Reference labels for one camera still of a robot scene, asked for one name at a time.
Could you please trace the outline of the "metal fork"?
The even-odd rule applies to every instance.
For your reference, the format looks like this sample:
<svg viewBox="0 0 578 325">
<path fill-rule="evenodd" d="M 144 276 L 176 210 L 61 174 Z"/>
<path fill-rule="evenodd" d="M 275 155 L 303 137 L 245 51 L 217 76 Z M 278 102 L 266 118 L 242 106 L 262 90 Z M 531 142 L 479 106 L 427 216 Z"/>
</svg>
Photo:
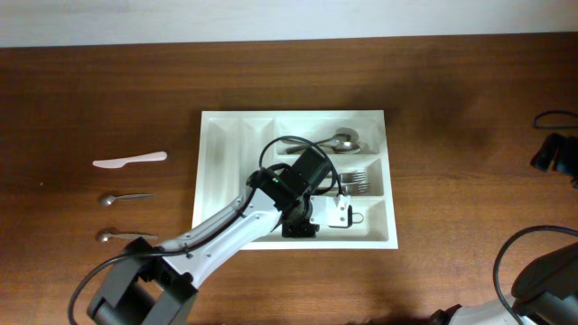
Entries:
<svg viewBox="0 0 578 325">
<path fill-rule="evenodd" d="M 360 183 L 367 180 L 367 174 L 364 172 L 344 172 L 338 175 L 340 183 Z"/>
<path fill-rule="evenodd" d="M 341 185 L 341 193 L 349 196 L 363 196 L 371 192 L 369 183 L 350 183 Z"/>
</svg>

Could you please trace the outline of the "large metal spoon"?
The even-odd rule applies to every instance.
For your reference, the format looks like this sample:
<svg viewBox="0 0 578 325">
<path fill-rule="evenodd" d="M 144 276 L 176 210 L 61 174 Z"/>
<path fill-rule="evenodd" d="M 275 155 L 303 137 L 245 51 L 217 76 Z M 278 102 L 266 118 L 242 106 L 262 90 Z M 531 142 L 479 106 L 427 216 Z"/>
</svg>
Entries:
<svg viewBox="0 0 578 325">
<path fill-rule="evenodd" d="M 331 149 L 335 144 L 340 142 L 353 142 L 359 144 L 359 134 L 354 129 L 342 127 L 337 129 L 332 137 L 317 141 L 315 144 L 320 147 L 327 147 Z"/>
<path fill-rule="evenodd" d="M 361 151 L 361 146 L 353 142 L 340 142 L 331 149 L 337 154 L 356 154 Z"/>
</svg>

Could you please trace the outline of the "pink plastic knife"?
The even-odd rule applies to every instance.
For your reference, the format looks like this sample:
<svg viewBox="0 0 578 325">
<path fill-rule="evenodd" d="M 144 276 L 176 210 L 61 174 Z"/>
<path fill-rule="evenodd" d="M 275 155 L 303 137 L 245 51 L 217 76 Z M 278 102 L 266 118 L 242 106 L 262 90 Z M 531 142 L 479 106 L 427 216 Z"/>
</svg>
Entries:
<svg viewBox="0 0 578 325">
<path fill-rule="evenodd" d="M 124 167 L 126 164 L 129 163 L 152 163 L 152 162 L 161 162 L 166 160 L 168 157 L 168 153 L 165 151 L 161 152 L 154 152 L 154 153 L 146 153 L 136 156 L 124 157 L 124 158 L 116 158 L 116 159 L 109 159 L 109 160 L 96 160 L 92 162 L 92 165 L 102 169 L 119 169 Z"/>
</svg>

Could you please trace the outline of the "small metal teaspoon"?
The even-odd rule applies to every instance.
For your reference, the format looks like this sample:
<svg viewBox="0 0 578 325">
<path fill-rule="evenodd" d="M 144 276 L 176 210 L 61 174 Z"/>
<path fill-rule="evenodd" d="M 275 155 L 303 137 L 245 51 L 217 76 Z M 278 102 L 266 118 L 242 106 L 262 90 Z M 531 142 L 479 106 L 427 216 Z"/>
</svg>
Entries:
<svg viewBox="0 0 578 325">
<path fill-rule="evenodd" d="M 120 200 L 141 200 L 154 197 L 152 193 L 136 193 L 136 194 L 125 194 L 125 195 L 112 195 L 107 194 L 98 199 L 98 204 L 101 207 L 111 206 L 116 201 Z"/>
<path fill-rule="evenodd" d="M 139 237 L 143 239 L 152 239 L 152 240 L 158 238 L 157 235 L 150 235 L 150 234 L 102 231 L 97 233 L 96 240 L 100 243 L 105 243 L 109 241 L 111 238 L 133 240 L 138 239 Z"/>
</svg>

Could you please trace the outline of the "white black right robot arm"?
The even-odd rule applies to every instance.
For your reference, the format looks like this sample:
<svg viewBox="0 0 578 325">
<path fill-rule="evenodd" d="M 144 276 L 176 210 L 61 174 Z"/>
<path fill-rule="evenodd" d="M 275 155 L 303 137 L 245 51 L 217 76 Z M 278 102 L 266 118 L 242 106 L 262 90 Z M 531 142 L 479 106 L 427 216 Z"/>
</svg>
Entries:
<svg viewBox="0 0 578 325">
<path fill-rule="evenodd" d="M 499 267 L 508 249 L 521 237 L 537 232 L 577 236 L 568 227 L 542 225 L 526 227 L 512 235 L 495 258 L 492 281 L 497 299 L 482 305 L 460 304 L 438 310 L 428 319 L 438 325 L 567 324 L 577 322 L 577 245 L 559 248 L 533 260 L 518 275 L 505 295 L 499 285 Z"/>
</svg>

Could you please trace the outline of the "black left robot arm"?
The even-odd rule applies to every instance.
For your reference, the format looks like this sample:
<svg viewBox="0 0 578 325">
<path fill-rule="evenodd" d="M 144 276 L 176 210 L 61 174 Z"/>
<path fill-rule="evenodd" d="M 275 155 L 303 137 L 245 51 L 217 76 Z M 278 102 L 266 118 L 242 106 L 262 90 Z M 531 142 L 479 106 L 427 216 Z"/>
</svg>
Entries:
<svg viewBox="0 0 578 325">
<path fill-rule="evenodd" d="M 307 148 L 293 164 L 260 167 L 246 190 L 200 225 L 159 246 L 139 237 L 110 269 L 89 303 L 97 324 L 184 324 L 202 283 L 246 244 L 282 224 L 302 225 L 311 197 L 337 173 L 326 153 Z"/>
</svg>

